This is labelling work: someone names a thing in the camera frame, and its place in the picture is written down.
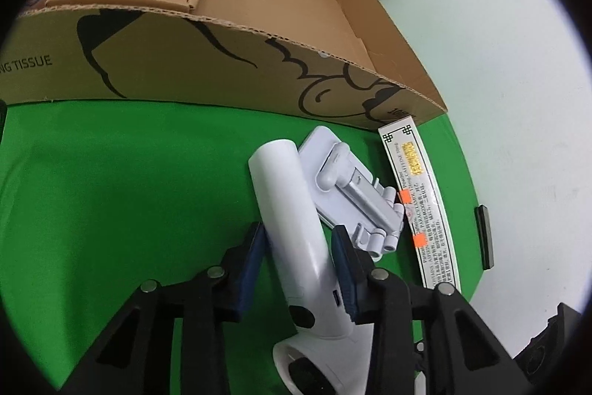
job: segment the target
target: white cylindrical handle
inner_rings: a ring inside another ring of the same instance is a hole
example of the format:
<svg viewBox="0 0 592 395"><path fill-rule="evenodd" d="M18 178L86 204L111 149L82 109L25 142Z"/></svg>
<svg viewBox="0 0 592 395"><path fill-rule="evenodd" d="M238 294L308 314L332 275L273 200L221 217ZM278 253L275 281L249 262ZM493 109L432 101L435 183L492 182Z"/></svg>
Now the white cylindrical handle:
<svg viewBox="0 0 592 395"><path fill-rule="evenodd" d="M283 293L297 330L341 338L353 323L337 304L333 262L296 145L276 140L261 146L249 170Z"/></svg>

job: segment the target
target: green screen backdrop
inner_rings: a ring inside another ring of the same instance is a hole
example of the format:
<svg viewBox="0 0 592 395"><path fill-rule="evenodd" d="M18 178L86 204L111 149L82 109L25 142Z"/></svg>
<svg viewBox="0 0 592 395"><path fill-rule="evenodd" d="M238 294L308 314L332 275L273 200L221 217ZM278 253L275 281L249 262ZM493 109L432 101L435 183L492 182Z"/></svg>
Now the green screen backdrop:
<svg viewBox="0 0 592 395"><path fill-rule="evenodd" d="M185 281L217 264L259 220L247 160L263 143L300 144L318 121L176 103L70 101L13 106L0 145L0 290L33 360L61 386L146 279ZM393 176L377 133L322 123L378 176ZM463 294L481 276L475 191L448 117L420 128L454 235ZM411 242L380 266L419 282ZM233 395L285 394L273 345L295 333L269 256L253 308L226 324ZM178 353L174 353L174 366ZM172 389L178 380L172 376Z"/></svg>

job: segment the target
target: cardboard box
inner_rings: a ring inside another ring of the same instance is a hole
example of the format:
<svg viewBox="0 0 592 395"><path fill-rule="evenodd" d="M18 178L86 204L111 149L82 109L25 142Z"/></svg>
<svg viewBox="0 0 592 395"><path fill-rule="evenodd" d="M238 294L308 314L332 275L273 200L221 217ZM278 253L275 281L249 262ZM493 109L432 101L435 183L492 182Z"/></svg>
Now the cardboard box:
<svg viewBox="0 0 592 395"><path fill-rule="evenodd" d="M0 97L177 101L368 129L445 112L378 0L47 0L0 52Z"/></svg>

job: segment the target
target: white mounting plate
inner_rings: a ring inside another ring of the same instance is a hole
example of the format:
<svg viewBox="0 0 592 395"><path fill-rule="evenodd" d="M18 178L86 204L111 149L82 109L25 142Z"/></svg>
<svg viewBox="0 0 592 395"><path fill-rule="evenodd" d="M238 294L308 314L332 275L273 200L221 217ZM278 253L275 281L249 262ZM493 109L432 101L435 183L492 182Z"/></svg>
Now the white mounting plate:
<svg viewBox="0 0 592 395"><path fill-rule="evenodd" d="M333 131L325 126L317 126L300 145L298 154L304 177L309 185L310 195L317 207L319 217L329 228L338 224L345 225L350 237L353 236L358 224L361 224L366 231L372 232L377 228L376 224L341 191L337 188L323 191L317 184L317 175L337 143L341 143L341 140L335 136ZM350 153L349 156L357 170L372 183L374 176L368 168L353 153ZM378 261L380 258L381 256L374 258L374 260Z"/></svg>

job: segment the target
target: silver screw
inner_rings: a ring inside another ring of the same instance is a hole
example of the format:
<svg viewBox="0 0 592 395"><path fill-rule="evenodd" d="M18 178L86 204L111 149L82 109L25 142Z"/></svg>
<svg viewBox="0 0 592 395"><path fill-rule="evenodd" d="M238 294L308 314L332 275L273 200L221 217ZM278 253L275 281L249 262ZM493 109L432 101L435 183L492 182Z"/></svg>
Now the silver screw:
<svg viewBox="0 0 592 395"><path fill-rule="evenodd" d="M151 291L154 291L156 288L158 288L158 281L153 279L147 279L143 282L143 284L140 285L140 289L144 293L150 293Z"/></svg>
<svg viewBox="0 0 592 395"><path fill-rule="evenodd" d="M208 278L222 278L224 276L224 268L222 267L210 267L208 268Z"/></svg>
<svg viewBox="0 0 592 395"><path fill-rule="evenodd" d="M454 286L450 283L440 283L438 285L438 291L440 293L442 293L443 295L446 295L447 297L449 297L450 295L452 295L454 293Z"/></svg>
<svg viewBox="0 0 592 395"><path fill-rule="evenodd" d="M374 270L372 270L370 275L374 279L379 279L379 280L383 281L389 277L389 272L386 271L384 268L374 268Z"/></svg>

